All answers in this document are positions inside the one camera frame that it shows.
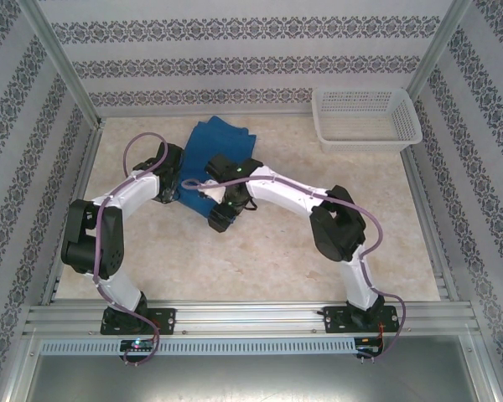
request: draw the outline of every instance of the patterned wallpaper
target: patterned wallpaper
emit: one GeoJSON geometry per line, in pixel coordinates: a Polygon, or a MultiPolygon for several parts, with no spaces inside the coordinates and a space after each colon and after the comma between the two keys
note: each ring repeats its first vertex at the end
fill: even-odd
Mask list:
{"type": "Polygon", "coordinates": [[[14,0],[0,0],[0,380],[38,304],[91,128],[14,0]]]}
{"type": "Polygon", "coordinates": [[[434,223],[503,389],[503,1],[470,5],[416,110],[412,151],[434,223]]]}
{"type": "Polygon", "coordinates": [[[321,85],[406,87],[451,0],[39,4],[102,116],[310,111],[321,85]]]}

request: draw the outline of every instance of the beige floor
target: beige floor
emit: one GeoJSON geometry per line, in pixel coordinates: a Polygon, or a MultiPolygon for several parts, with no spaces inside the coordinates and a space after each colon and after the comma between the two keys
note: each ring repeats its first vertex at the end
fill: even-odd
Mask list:
{"type": "MultiPolygon", "coordinates": [[[[369,258],[376,286],[409,301],[437,301],[412,196],[398,154],[323,154],[310,116],[225,116],[257,134],[253,157],[275,171],[322,188],[346,187],[382,222],[385,240],[369,258]]],[[[86,192],[92,199],[123,180],[122,151],[142,131],[184,147],[208,116],[108,119],[86,192]]],[[[146,138],[129,152],[129,167],[154,156],[146,138]]],[[[345,288],[336,263],[314,247],[309,221],[257,203],[224,233],[179,203],[149,202],[125,224],[127,270],[149,299],[198,301],[337,301],[345,288]]],[[[368,222],[367,242],[376,239],[368,222]]],[[[91,281],[64,268],[59,298],[98,298],[91,281]]]]}

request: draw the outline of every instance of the laundry basket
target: laundry basket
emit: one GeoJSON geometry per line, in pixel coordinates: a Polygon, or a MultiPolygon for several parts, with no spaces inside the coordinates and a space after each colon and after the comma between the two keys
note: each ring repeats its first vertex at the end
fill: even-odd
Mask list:
{"type": "Polygon", "coordinates": [[[324,152],[400,152],[423,139],[405,90],[317,89],[311,105],[324,152]]]}

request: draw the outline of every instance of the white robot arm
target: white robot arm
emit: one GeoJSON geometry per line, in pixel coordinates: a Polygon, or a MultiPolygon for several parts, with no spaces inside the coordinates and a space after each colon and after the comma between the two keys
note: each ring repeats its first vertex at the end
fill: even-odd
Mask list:
{"type": "MultiPolygon", "coordinates": [[[[125,270],[120,269],[124,255],[123,223],[150,199],[162,203],[171,201],[179,175],[182,150],[173,144],[169,146],[169,158],[163,163],[163,169],[135,179],[113,195],[103,211],[102,225],[97,228],[101,231],[100,286],[103,286],[105,294],[117,305],[142,316],[147,314],[145,296],[130,281],[125,270]]],[[[135,178],[146,166],[148,162],[136,166],[135,169],[138,170],[133,171],[129,177],[135,178]]],[[[360,268],[360,255],[365,250],[365,222],[360,214],[310,197],[277,179],[282,178],[296,187],[306,188],[311,194],[330,196],[352,203],[346,190],[338,186],[332,190],[312,188],[285,178],[253,159],[237,165],[223,156],[218,156],[210,161],[205,170],[216,180],[212,183],[224,183],[235,178],[271,178],[253,179],[235,186],[228,185],[222,188],[222,191],[218,188],[200,190],[218,203],[209,217],[209,225],[213,229],[225,231],[253,198],[272,202],[295,214],[309,217],[318,250],[327,258],[340,263],[348,304],[362,314],[376,308],[377,303],[383,305],[383,298],[379,300],[377,294],[366,284],[360,268]]],[[[95,228],[98,207],[109,193],[90,202],[78,199],[70,206],[61,253],[62,261],[83,275],[93,276],[95,258],[95,238],[87,234],[86,230],[95,228]]],[[[127,315],[121,311],[114,311],[113,314],[118,317],[127,315]]]]}
{"type": "MultiPolygon", "coordinates": [[[[210,172],[210,174],[213,175],[213,177],[218,177],[221,178],[222,180],[225,179],[224,181],[228,181],[229,179],[231,179],[228,177],[228,175],[231,175],[231,170],[235,171],[238,168],[240,168],[241,172],[244,172],[245,169],[245,167],[236,167],[235,165],[230,165],[227,161],[222,162],[221,160],[211,161],[211,166],[213,164],[228,167],[226,169],[223,168],[219,169],[219,171],[216,171],[215,168],[212,168],[210,172]]],[[[251,198],[263,199],[269,201],[271,203],[284,207],[285,209],[288,209],[294,212],[295,214],[302,215],[305,217],[310,217],[314,213],[314,210],[318,208],[324,201],[317,197],[310,197],[307,194],[297,190],[296,188],[289,187],[287,184],[280,183],[280,181],[278,180],[279,178],[283,179],[284,182],[290,182],[295,184],[296,187],[306,188],[312,194],[324,195],[324,196],[329,195],[329,191],[324,188],[314,188],[299,183],[290,178],[286,178],[280,175],[279,173],[274,172],[268,166],[260,166],[255,168],[250,173],[249,177],[272,178],[271,180],[259,179],[259,180],[247,181],[245,183],[246,190],[251,198]]],[[[214,180],[209,181],[209,184],[214,183],[217,182],[214,180]]],[[[223,192],[221,193],[219,191],[219,188],[199,189],[201,193],[204,193],[205,195],[212,197],[221,206],[220,210],[222,209],[227,210],[227,208],[224,208],[224,203],[226,204],[231,203],[232,206],[232,205],[242,205],[245,202],[245,200],[244,201],[241,200],[241,198],[246,197],[246,191],[244,191],[243,187],[241,187],[241,191],[239,193],[236,193],[235,191],[226,192],[226,188],[222,188],[222,190],[223,192]]],[[[219,214],[214,213],[210,216],[211,226],[214,227],[214,229],[218,229],[219,231],[223,231],[220,229],[223,229],[224,225],[220,222],[216,223],[215,220],[216,218],[219,218],[222,214],[223,211],[220,211],[219,214]]],[[[343,224],[346,227],[346,225],[350,225],[351,222],[344,222],[343,224]]],[[[339,229],[344,230],[345,228],[343,226],[340,226],[339,229]]],[[[315,243],[317,244],[317,235],[315,235],[315,243]]],[[[319,244],[317,244],[317,248],[319,248],[319,250],[323,252],[319,244]]],[[[373,306],[373,304],[376,302],[376,299],[378,298],[378,295],[366,284],[363,272],[361,270],[360,256],[364,250],[365,246],[361,242],[360,244],[355,245],[355,249],[351,253],[351,256],[349,255],[349,253],[346,253],[346,255],[340,255],[340,257],[342,258],[340,261],[340,273],[341,276],[343,277],[343,282],[345,283],[345,288],[347,290],[348,303],[350,303],[354,307],[366,311],[373,306]]],[[[332,260],[338,260],[338,258],[335,258],[334,256],[332,256],[327,252],[323,252],[323,254],[327,256],[327,258],[330,258],[332,260]]],[[[372,281],[371,273],[369,273],[369,279],[372,281]]]]}

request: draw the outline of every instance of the blue cloth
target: blue cloth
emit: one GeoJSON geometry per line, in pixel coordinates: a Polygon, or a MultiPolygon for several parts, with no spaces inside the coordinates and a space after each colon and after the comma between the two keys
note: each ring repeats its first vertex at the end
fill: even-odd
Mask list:
{"type": "Polygon", "coordinates": [[[218,116],[212,116],[206,123],[199,122],[184,148],[179,177],[179,202],[207,218],[216,202],[211,198],[200,197],[197,190],[185,190],[180,187],[181,182],[187,178],[197,178],[203,183],[212,178],[205,172],[205,166],[219,153],[233,162],[242,163],[252,157],[255,140],[256,136],[249,135],[247,128],[231,126],[218,116]]]}

